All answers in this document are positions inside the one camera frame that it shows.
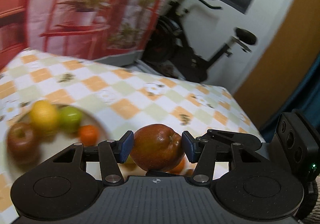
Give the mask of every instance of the ribbed gray surface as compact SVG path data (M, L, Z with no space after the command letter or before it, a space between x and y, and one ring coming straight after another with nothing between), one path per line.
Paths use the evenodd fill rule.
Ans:
M40 223L24 221L23 223ZM52 224L254 224L231 215L209 189L189 185L184 177L135 177L103 190L81 214ZM293 218L264 224L297 224Z

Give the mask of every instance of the metal screw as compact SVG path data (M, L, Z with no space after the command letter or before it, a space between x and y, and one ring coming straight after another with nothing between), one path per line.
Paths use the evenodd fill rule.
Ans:
M196 181L196 182L207 182L209 181L209 177L204 175L204 174L198 174L196 176L193 177L193 180Z
M105 180L107 182L116 183L116 182L121 181L121 177L119 175L116 175L116 174L110 174L107 177L105 177Z

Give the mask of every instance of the tablecloth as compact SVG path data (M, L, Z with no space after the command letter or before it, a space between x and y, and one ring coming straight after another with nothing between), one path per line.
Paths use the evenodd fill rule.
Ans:
M33 49L20 52L0 74L0 224L16 216L6 172L5 133L40 99L94 114L118 140L127 131L161 123L194 137L207 129L253 134L256 127L223 87L161 77Z

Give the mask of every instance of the plant pot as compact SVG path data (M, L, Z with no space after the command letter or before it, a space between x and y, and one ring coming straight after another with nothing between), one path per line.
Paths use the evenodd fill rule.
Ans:
M73 22L76 26L92 25L97 12L74 12Z

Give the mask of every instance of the exercise bike seat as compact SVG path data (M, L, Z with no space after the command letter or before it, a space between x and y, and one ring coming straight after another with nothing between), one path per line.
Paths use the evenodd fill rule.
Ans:
M235 32L236 32L236 36L238 37L238 39L242 42L244 42L245 44L248 44L248 45L255 45L256 42L257 42L257 37L245 30L245 29L240 29L240 28L235 28Z

